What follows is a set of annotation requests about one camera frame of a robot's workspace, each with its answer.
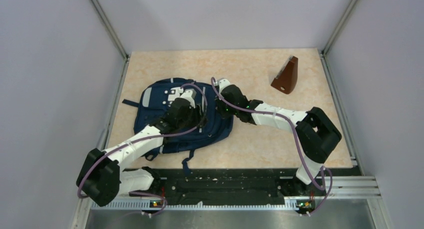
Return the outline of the navy blue student backpack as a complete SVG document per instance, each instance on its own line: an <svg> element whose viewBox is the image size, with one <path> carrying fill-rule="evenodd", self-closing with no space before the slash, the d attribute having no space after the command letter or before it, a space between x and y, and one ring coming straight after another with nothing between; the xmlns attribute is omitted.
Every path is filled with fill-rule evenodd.
<svg viewBox="0 0 424 229"><path fill-rule="evenodd" d="M159 154L188 151L189 156L181 162L188 175L191 173L188 161L194 157L195 150L226 139L233 129L234 118L219 113L215 98L210 84L174 77L148 86L139 102L124 99L122 103L137 108L135 134L146 126L158 126L163 134L172 135L143 157L152 161Z"/></svg>

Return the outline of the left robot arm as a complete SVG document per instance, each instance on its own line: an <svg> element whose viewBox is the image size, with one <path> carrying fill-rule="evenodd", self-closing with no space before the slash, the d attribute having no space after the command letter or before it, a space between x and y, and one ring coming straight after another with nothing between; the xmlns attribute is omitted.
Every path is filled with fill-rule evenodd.
<svg viewBox="0 0 424 229"><path fill-rule="evenodd" d="M106 206L116 196L131 191L144 191L154 196L160 182L145 169L126 171L136 159L164 144L165 138L178 137L194 131L204 120L201 106L184 93L176 98L168 111L151 125L126 141L103 151L95 148L86 156L76 185L77 196L90 198L99 206Z"/></svg>

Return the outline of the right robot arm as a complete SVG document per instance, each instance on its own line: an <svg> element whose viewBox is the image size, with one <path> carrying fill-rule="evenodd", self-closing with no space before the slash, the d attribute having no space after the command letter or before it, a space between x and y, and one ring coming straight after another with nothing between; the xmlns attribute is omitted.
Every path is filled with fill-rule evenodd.
<svg viewBox="0 0 424 229"><path fill-rule="evenodd" d="M307 195L315 178L322 174L324 163L342 139L342 134L319 107L307 111L288 110L272 106L261 100L248 100L241 90L227 79L213 80L218 111L224 117L237 117L241 122L256 126L269 126L292 133L301 165L293 181L293 189L299 195Z"/></svg>

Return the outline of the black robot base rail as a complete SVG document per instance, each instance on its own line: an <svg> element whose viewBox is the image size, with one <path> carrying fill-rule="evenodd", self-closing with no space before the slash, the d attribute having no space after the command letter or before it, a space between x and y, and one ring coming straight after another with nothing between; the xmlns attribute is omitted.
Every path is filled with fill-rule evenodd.
<svg viewBox="0 0 424 229"><path fill-rule="evenodd" d="M283 205L288 197L324 196L325 191L295 178L293 168L149 169L154 181L147 193L167 199L170 206Z"/></svg>

